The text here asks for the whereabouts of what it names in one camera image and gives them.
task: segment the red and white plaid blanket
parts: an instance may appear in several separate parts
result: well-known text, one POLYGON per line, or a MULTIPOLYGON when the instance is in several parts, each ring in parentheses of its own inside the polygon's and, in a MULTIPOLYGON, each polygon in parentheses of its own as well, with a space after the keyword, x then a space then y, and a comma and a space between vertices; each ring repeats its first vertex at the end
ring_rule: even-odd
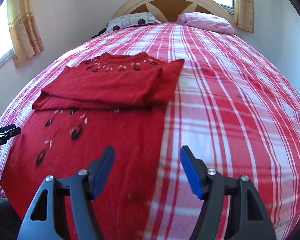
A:
MULTIPOLYGON (((175 23, 104 34, 67 52, 31 80, 8 106, 0 126, 22 127, 40 89, 66 65, 104 52, 142 51, 164 61, 183 58, 185 64, 167 108, 156 189, 140 239, 191 236, 202 201, 191 192, 180 164, 183 145, 224 176, 247 174, 277 238, 284 239, 300 219, 300 98, 268 60, 236 36, 175 23)), ((12 144, 13 139, 1 147, 0 176, 12 144)), ((217 239, 224 237, 229 204, 225 198, 217 239)))

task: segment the white patterned pillow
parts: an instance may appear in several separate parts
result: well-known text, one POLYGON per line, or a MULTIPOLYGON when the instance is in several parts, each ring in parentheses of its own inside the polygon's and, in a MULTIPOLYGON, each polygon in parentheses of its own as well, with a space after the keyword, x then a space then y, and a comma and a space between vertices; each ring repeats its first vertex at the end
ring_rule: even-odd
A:
POLYGON ((144 26, 149 24, 161 24, 161 22, 159 22, 153 14, 149 12, 127 14, 113 18, 108 24, 106 33, 128 27, 144 26))

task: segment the blue gripper pad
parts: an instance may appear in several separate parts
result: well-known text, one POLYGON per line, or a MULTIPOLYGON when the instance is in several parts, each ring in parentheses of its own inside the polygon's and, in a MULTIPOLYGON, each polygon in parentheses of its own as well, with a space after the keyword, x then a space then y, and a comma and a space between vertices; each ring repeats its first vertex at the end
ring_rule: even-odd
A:
POLYGON ((91 194, 96 198, 102 193, 114 163, 114 148, 107 146, 101 157, 95 161, 101 162, 98 171, 94 176, 93 188, 91 192, 91 194))
POLYGON ((199 199, 203 198, 204 192, 201 188, 201 176, 204 175, 204 171, 200 170, 200 167, 196 165, 196 162, 201 161, 194 158, 192 152, 188 146, 183 146, 180 149, 180 160, 188 178, 192 192, 197 195, 199 199))

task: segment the headboard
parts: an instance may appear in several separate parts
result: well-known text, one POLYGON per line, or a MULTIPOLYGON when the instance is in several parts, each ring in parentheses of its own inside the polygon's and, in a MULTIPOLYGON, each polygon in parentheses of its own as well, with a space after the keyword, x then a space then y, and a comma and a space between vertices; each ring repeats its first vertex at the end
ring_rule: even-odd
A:
POLYGON ((213 0, 129 0, 113 17, 138 12, 150 12, 161 22, 175 22, 179 14, 187 12, 210 13, 229 21, 235 34, 241 37, 232 16, 213 0))

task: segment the white wall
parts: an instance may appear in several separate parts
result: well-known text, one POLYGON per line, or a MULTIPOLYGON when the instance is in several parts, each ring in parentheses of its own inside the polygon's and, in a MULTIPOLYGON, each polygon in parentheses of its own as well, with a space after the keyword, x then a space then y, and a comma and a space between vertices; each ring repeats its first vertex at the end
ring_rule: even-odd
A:
POLYGON ((254 34, 242 38, 263 54, 300 95, 300 16, 289 0, 254 0, 254 34))
POLYGON ((0 66, 0 116, 20 90, 65 52, 105 27, 128 0, 31 0, 45 50, 16 69, 12 59, 0 66))

